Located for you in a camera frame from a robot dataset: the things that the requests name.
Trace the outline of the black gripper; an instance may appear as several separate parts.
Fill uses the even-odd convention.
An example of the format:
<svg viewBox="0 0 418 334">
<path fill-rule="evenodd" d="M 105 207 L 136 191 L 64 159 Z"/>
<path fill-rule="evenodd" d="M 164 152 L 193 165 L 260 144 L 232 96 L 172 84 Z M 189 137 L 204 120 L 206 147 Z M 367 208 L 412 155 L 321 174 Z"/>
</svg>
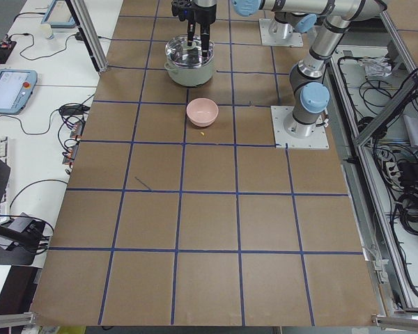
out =
<svg viewBox="0 0 418 334">
<path fill-rule="evenodd" d="M 216 20 L 217 0 L 193 0 L 195 21 L 200 24 L 200 39 L 202 57 L 207 58 L 210 46 L 210 25 Z M 194 42 L 196 23 L 187 22 L 187 46 L 191 47 Z"/>
</svg>

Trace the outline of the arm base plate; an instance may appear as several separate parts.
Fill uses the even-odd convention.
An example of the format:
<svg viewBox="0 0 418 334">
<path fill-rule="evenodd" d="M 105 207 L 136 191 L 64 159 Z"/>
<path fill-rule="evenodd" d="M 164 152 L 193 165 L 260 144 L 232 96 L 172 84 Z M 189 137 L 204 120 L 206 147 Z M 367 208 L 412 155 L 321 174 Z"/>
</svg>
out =
<svg viewBox="0 0 418 334">
<path fill-rule="evenodd" d="M 274 144 L 277 148 L 295 150 L 328 150 L 330 148 L 321 116 L 314 124 L 302 125 L 293 118 L 292 106 L 271 106 Z"/>
<path fill-rule="evenodd" d="M 275 19 L 259 19 L 261 44 L 265 46 L 302 47 L 302 35 L 290 24 L 277 22 Z"/>
</svg>

